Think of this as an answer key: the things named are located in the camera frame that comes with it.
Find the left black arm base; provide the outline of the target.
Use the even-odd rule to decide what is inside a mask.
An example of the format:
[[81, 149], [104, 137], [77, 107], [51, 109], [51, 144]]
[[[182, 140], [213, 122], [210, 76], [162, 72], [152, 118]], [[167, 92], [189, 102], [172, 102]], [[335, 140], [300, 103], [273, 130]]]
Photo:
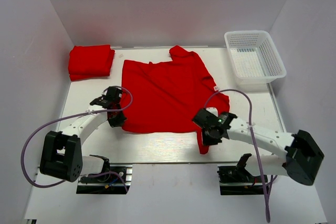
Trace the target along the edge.
[[79, 195], [126, 195], [131, 186], [132, 165], [112, 165], [105, 168], [105, 174], [100, 177], [82, 176], [77, 184], [76, 194]]

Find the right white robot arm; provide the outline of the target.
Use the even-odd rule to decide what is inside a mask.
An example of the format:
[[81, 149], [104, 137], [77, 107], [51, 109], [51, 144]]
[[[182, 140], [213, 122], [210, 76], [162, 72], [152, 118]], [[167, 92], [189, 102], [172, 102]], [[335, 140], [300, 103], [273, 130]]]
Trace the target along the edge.
[[204, 145], [216, 145], [228, 139], [241, 141], [269, 151], [270, 155], [243, 154], [236, 166], [224, 172], [232, 181], [247, 182], [260, 174], [288, 176], [311, 186], [324, 159], [324, 154], [310, 133], [276, 132], [250, 126], [237, 115], [223, 112], [219, 116], [200, 109], [192, 121], [201, 128]]

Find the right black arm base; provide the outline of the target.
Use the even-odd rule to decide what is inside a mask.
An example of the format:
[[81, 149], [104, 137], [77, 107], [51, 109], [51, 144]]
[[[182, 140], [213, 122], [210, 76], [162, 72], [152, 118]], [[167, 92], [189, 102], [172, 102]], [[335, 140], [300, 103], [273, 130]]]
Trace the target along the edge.
[[221, 196], [263, 195], [260, 176], [253, 176], [242, 167], [218, 166], [219, 189]]

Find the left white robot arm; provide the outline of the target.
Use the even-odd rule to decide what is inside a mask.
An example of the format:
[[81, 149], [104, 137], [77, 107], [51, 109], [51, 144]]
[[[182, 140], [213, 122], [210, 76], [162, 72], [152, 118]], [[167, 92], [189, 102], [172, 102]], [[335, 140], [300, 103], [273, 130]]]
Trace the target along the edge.
[[120, 101], [124, 90], [108, 87], [104, 93], [90, 102], [88, 111], [59, 132], [46, 134], [39, 170], [42, 174], [68, 182], [80, 176], [93, 175], [98, 181], [110, 178], [108, 159], [99, 155], [83, 156], [82, 145], [101, 124], [121, 127], [125, 117]]

